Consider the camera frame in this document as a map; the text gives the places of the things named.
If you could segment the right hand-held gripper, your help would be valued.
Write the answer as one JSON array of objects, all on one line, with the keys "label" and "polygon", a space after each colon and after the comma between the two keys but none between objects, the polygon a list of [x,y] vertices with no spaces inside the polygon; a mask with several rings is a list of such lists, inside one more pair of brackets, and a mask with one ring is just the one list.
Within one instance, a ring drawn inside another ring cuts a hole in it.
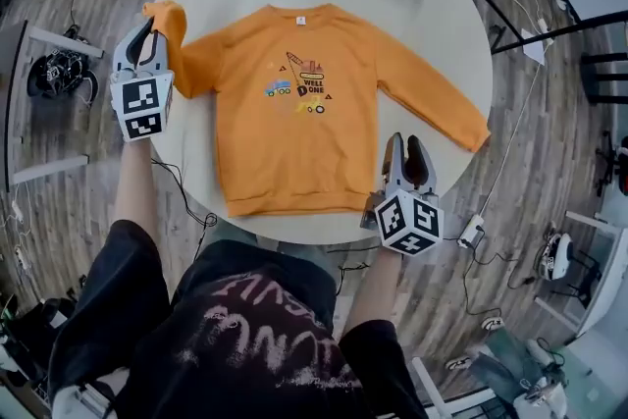
[{"label": "right hand-held gripper", "polygon": [[[388,250],[420,255],[443,241],[445,217],[441,208],[421,197],[437,196],[436,170],[427,149],[416,135],[408,138],[406,161],[403,148],[401,133],[394,133],[384,154],[384,189],[370,194],[360,228],[377,232]],[[406,176],[419,194],[401,188]]]}]

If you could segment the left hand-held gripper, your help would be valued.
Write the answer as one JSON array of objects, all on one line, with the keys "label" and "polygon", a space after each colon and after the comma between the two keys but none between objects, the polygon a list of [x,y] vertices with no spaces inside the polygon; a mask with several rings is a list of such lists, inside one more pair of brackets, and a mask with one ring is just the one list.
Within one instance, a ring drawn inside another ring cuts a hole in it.
[{"label": "left hand-held gripper", "polygon": [[173,97],[167,39],[152,31],[153,18],[132,28],[118,43],[110,75],[112,108],[125,142],[164,132]]}]

